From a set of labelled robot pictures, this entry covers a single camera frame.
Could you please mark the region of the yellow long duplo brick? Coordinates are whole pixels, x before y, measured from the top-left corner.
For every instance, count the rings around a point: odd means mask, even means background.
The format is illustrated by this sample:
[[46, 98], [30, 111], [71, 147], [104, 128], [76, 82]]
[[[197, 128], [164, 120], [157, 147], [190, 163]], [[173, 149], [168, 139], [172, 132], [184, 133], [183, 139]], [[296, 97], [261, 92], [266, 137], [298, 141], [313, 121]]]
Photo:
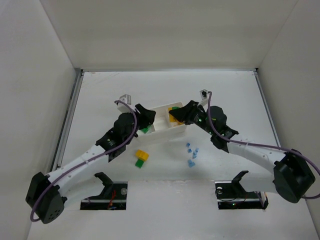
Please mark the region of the yellow long duplo brick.
[[144, 162], [146, 162], [148, 160], [148, 158], [149, 158], [149, 154], [147, 152], [145, 152], [145, 151], [140, 150], [140, 149], [138, 149], [136, 151], [135, 156], [139, 160], [144, 161]]

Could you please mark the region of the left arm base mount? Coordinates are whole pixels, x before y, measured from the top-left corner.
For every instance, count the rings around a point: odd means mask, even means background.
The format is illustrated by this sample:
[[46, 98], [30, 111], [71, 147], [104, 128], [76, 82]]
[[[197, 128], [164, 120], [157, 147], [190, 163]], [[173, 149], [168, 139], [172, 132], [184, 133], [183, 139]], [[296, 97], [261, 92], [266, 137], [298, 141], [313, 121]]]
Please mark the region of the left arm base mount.
[[112, 181], [105, 173], [94, 175], [102, 182], [103, 189], [98, 195], [89, 196], [80, 202], [82, 211], [118, 211], [127, 208], [127, 181]]

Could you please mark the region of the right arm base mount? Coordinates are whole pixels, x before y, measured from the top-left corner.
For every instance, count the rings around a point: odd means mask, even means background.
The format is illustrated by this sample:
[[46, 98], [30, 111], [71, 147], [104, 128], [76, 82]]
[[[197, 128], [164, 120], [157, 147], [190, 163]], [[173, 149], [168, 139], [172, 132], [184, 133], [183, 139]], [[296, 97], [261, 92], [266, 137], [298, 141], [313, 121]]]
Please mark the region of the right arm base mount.
[[249, 173], [243, 170], [232, 180], [215, 182], [215, 196], [219, 210], [265, 210], [269, 200], [265, 192], [246, 191], [241, 181]]

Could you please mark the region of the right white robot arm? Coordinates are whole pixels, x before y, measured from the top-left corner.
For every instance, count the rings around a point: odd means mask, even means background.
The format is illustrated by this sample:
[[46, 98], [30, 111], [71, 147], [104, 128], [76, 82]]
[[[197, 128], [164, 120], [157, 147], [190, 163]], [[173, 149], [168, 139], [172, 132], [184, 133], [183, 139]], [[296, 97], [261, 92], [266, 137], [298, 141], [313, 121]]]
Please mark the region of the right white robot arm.
[[277, 193], [288, 202], [297, 203], [316, 180], [298, 151], [261, 147], [249, 142], [227, 125], [227, 116], [218, 106], [204, 109], [191, 100], [183, 107], [173, 107], [169, 115], [185, 125], [195, 124], [210, 134], [210, 141], [217, 149], [243, 157], [270, 172], [267, 179], [251, 180], [248, 171], [242, 171], [231, 184], [243, 192]]

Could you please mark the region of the green duplo base plate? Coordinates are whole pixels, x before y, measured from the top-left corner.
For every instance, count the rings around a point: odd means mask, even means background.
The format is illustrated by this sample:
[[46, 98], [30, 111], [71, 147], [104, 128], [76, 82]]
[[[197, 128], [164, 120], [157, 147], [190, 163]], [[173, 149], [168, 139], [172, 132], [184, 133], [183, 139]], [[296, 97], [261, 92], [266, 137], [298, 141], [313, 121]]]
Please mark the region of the green duplo base plate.
[[150, 130], [151, 126], [147, 126], [146, 128], [141, 129], [140, 131], [144, 134], [146, 134]]

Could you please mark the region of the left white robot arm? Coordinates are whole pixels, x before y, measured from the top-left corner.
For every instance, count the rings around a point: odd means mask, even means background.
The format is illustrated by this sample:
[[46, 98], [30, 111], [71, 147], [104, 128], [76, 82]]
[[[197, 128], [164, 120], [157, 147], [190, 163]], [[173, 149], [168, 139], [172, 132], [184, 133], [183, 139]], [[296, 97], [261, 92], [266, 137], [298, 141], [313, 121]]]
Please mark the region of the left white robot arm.
[[155, 121], [156, 111], [146, 109], [141, 104], [132, 108], [120, 100], [115, 103], [125, 107], [127, 112], [121, 113], [113, 127], [89, 150], [57, 170], [47, 174], [38, 172], [32, 177], [25, 197], [31, 207], [31, 222], [48, 224], [54, 221], [69, 200], [69, 189], [93, 175], [100, 176], [98, 165], [107, 164], [121, 155], [132, 139], [138, 137], [137, 132]]

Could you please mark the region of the small green duplo plate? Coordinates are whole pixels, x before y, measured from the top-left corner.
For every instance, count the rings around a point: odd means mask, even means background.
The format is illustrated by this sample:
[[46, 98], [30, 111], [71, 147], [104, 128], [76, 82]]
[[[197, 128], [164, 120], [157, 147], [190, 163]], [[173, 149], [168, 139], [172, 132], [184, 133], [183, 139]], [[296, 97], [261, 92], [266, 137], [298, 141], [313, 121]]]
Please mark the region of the small green duplo plate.
[[136, 166], [137, 168], [141, 169], [142, 166], [144, 165], [144, 163], [145, 163], [145, 162], [144, 162], [143, 160], [138, 159], [138, 160], [136, 161], [136, 163], [135, 163], [135, 166]]

